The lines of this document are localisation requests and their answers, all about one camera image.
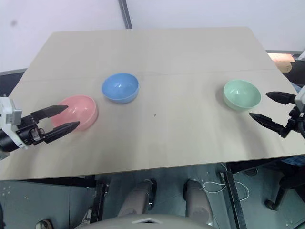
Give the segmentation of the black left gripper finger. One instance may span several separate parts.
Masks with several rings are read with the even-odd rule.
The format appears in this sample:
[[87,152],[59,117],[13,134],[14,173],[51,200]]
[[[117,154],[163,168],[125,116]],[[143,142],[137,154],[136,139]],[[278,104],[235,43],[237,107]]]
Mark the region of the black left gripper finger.
[[53,142],[65,135],[69,134],[74,129],[76,129],[79,124],[80,124],[80,121],[77,121],[77,122],[65,123],[65,124],[62,124],[62,125],[54,128],[52,131],[50,131],[44,135],[44,142],[48,144],[50,142]]
[[33,112],[30,115],[34,118],[34,120],[36,122],[39,122],[42,119],[56,116],[67,108],[68,108],[67,105],[52,105],[52,106],[40,109],[36,112]]

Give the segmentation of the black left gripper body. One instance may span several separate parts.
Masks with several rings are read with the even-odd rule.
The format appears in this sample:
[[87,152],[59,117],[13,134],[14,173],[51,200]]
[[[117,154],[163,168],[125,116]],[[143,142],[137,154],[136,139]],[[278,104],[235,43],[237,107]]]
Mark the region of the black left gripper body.
[[26,145],[37,145],[46,141],[45,132],[38,127],[40,120],[47,118],[45,113],[31,113],[21,119],[17,125],[17,135]]

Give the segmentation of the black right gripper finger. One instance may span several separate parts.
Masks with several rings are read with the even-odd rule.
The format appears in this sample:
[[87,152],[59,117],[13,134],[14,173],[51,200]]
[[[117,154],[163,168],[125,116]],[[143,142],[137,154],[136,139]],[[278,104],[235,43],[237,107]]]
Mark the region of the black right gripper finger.
[[278,133],[282,138],[287,137],[286,128],[283,125],[274,122],[271,118],[255,113],[249,113],[249,115],[263,127]]
[[266,96],[281,104],[295,104],[296,95],[284,92],[267,92]]

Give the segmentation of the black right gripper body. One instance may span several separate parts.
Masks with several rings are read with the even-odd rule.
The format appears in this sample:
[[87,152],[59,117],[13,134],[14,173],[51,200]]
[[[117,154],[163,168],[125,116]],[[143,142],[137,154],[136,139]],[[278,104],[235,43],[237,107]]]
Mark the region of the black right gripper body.
[[293,109],[288,114],[290,118],[287,121],[285,126],[284,138],[288,136],[291,131],[298,132],[305,137],[305,115],[299,111],[297,106],[294,106]]

